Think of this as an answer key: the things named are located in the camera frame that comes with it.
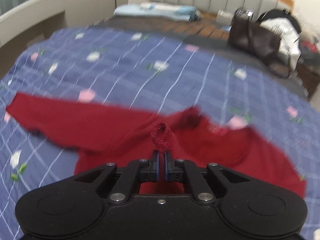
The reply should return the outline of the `red long-sleeve shirt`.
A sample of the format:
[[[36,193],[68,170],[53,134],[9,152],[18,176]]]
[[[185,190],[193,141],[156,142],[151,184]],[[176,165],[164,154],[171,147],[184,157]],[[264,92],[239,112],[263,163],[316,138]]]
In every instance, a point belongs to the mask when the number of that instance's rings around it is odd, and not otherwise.
[[[200,167],[217,163],[305,196],[306,182],[282,150],[249,126],[218,126],[196,107],[160,115],[17,93],[6,110],[24,129],[76,150],[75,174],[109,162],[124,167],[155,150],[170,151],[175,159]]]

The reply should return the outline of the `blue floral plaid quilt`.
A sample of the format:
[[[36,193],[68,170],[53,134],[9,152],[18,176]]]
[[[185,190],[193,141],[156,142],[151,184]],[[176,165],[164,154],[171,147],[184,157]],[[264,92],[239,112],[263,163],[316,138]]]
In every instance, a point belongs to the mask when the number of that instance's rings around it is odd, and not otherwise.
[[[319,233],[319,113],[293,79],[179,40],[112,28],[61,29],[27,48],[1,79],[1,239],[19,239],[14,208],[37,187],[73,174],[78,156],[25,131],[5,111],[17,92],[146,108],[198,105],[220,124],[243,116],[283,148],[306,183],[306,239]]]

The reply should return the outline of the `brown woven bed mat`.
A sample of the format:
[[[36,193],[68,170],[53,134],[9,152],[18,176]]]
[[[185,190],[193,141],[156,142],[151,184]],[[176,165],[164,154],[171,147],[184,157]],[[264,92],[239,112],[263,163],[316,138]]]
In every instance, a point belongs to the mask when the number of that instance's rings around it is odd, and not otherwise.
[[[165,17],[113,16],[92,24],[93,27],[134,30],[143,33],[162,33],[165,35],[195,35],[202,38],[226,41],[229,31],[216,21],[216,15],[203,12],[200,20],[185,22]]]

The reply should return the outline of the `dark brown leather handbag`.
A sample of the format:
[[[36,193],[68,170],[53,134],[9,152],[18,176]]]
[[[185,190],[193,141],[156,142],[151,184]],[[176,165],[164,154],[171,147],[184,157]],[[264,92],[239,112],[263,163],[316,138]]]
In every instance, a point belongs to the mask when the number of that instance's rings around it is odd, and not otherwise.
[[[259,59],[273,75],[287,79],[291,70],[288,63],[278,58],[281,38],[274,32],[252,22],[238,12],[231,21],[228,43]]]

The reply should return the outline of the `white and black bag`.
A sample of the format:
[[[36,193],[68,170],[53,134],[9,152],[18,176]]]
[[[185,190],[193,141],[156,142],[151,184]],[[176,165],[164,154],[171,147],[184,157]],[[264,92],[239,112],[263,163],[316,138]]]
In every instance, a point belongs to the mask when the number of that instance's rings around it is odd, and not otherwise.
[[[272,9],[262,13],[256,23],[280,37],[278,59],[294,72],[301,56],[299,38],[302,32],[296,18],[286,9]]]

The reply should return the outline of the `beige wardrobe cabinet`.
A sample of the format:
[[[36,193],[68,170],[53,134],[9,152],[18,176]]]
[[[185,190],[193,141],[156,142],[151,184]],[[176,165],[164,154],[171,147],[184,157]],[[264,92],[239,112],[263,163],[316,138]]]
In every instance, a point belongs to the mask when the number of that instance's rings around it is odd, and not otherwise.
[[[84,27],[112,16],[128,0],[28,0],[1,15],[1,71],[28,46],[61,28]]]

